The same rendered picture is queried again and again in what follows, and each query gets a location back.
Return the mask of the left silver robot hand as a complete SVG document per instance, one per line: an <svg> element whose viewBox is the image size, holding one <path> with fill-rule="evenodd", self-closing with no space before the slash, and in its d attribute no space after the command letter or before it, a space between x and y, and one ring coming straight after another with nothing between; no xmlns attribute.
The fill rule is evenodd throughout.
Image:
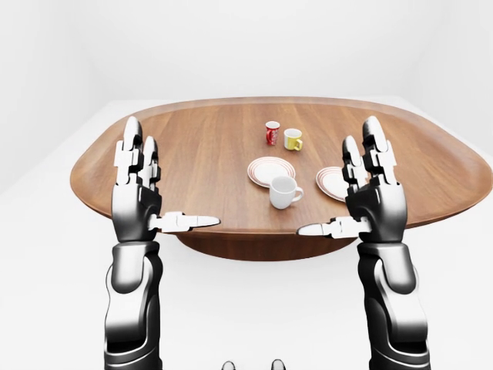
<svg viewBox="0 0 493 370"><path fill-rule="evenodd" d="M153 137L143 139L138 119L126 121L123 139L116 144L116 183L112 189L112 222L119 242L151 241L156 232L179 233L220 223L212 216L190 216L180 211L160 214L162 197L158 146Z"/></svg>

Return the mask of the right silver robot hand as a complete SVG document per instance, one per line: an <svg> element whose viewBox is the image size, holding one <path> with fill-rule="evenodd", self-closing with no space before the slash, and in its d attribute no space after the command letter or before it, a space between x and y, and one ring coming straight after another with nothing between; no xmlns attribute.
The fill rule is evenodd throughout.
<svg viewBox="0 0 493 370"><path fill-rule="evenodd" d="M404 188L397 181L397 165L391 142L376 116L363 125L364 155L352 136L342 144L343 178L347 183L346 217L328 223L308 224L297 230L302 236L333 239L359 237L370 243L400 243L407 223Z"/></svg>

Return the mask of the red-ringed white plate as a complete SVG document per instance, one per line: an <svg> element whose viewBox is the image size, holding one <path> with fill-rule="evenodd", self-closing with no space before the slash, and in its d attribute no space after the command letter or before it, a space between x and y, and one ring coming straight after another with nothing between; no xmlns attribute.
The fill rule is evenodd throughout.
<svg viewBox="0 0 493 370"><path fill-rule="evenodd" d="M348 191L353 186L344 179L346 170L343 167L329 166L321 169L316 175L316 183L326 195L345 201Z"/></svg>
<svg viewBox="0 0 493 370"><path fill-rule="evenodd" d="M269 188L275 177L296 177L296 170L288 161L276 156L263 156L247 167L248 177L261 187Z"/></svg>

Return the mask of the white mug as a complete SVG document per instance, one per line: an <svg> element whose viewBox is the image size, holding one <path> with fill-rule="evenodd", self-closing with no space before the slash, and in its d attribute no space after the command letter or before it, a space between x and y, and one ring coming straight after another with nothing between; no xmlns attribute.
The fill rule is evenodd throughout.
<svg viewBox="0 0 493 370"><path fill-rule="evenodd" d="M304 190L297 186L293 177L279 176L270 183L270 203L278 210L288 208L293 202L297 202L304 196Z"/></svg>

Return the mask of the yellow mug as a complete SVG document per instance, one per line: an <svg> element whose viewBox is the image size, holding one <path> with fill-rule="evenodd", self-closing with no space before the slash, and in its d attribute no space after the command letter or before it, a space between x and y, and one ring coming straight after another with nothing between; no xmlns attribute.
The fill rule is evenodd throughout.
<svg viewBox="0 0 493 370"><path fill-rule="evenodd" d="M303 148L303 141L301 139L302 132L299 129L289 128L284 130L284 148L286 150L300 151Z"/></svg>

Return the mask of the red printed mug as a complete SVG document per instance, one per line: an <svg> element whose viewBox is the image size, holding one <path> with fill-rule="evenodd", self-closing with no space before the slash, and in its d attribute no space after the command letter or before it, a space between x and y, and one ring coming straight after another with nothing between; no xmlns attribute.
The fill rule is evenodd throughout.
<svg viewBox="0 0 493 370"><path fill-rule="evenodd" d="M277 121L269 121L265 123L266 127L266 141L270 146L275 146L277 144L277 137L279 133L280 124Z"/></svg>

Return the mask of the round dark wooden table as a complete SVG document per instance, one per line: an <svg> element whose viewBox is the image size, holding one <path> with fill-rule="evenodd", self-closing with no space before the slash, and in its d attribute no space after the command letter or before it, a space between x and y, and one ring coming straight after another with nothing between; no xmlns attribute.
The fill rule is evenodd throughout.
<svg viewBox="0 0 493 370"><path fill-rule="evenodd" d="M493 170L474 150L422 116L389 105L351 99L256 97L197 100L136 113L144 136L158 145L163 212L218 217L220 224L178 234L204 254L243 261L289 261L327 254L349 239L301 237L298 227L344 216L344 203L317 186L324 167L343 165L342 142L362 140L363 122L376 116L397 160L394 173L407 198L409 227L459 214L483 200ZM277 144L265 123L280 124ZM302 132L300 151L284 148L283 132ZM247 175L262 156L291 163L304 197L273 208L266 188Z"/></svg>

